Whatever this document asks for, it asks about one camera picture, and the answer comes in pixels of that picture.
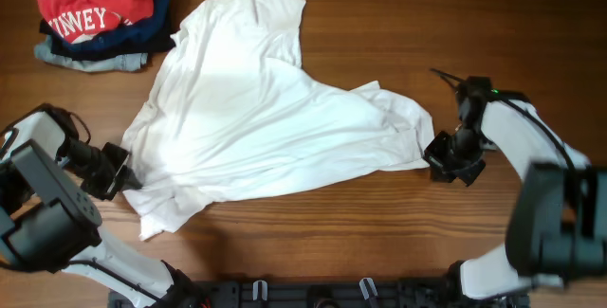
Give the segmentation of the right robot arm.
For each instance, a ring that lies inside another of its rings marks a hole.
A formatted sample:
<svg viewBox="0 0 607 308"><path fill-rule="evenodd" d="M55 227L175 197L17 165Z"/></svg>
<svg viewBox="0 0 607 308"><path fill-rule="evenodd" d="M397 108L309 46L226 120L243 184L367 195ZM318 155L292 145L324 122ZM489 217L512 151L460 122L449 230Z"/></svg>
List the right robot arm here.
<svg viewBox="0 0 607 308"><path fill-rule="evenodd" d="M451 265L441 299L480 303L605 276L605 168L563 142L523 93L498 90L488 77L438 76L455 95L460 124L426 147L431 179L469 186L491 150L501 152L521 179L504 242Z"/></svg>

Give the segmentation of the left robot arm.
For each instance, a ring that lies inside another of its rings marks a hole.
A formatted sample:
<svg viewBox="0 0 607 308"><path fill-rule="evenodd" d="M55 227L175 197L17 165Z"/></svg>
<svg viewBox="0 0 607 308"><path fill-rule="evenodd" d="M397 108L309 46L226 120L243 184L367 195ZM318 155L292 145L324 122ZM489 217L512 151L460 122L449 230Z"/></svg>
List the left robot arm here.
<svg viewBox="0 0 607 308"><path fill-rule="evenodd" d="M83 121L43 103L1 132L1 265L95 281L134 307L206 307L204 291L164 261L147 258L102 224L97 200L140 182L129 153L81 139Z"/></svg>

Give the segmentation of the white t-shirt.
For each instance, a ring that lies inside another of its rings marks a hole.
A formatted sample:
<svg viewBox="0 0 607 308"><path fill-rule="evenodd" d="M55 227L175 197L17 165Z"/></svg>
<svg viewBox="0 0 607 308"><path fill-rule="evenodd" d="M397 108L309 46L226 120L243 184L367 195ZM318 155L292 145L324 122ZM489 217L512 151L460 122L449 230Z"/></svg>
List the white t-shirt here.
<svg viewBox="0 0 607 308"><path fill-rule="evenodd" d="M142 183L125 196L140 238L215 202L422 169L434 136L416 101L368 82L343 90L302 67L305 0L205 0L181 23L122 144Z"/></svg>

